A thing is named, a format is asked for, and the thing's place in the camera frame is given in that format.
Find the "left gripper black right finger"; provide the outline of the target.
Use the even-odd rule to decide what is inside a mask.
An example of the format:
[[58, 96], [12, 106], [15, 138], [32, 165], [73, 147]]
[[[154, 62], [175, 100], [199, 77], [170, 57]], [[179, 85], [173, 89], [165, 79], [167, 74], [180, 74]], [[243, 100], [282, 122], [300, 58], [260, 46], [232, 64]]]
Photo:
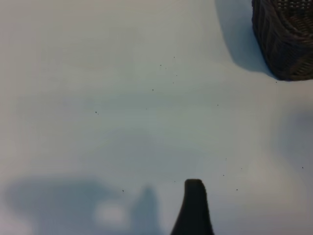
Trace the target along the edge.
[[200, 179], [196, 180], [196, 190], [197, 190], [196, 208], [198, 216], [198, 230], [201, 235], [212, 235], [213, 228], [210, 220], [207, 193], [205, 186]]

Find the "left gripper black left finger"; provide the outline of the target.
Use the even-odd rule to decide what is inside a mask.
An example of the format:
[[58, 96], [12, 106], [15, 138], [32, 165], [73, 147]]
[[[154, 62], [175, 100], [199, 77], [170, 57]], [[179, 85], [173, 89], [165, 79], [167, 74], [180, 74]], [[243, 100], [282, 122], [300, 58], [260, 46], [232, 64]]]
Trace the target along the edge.
[[188, 179], [184, 183], [182, 205], [171, 231], [172, 235], [191, 235], [194, 225], [195, 181]]

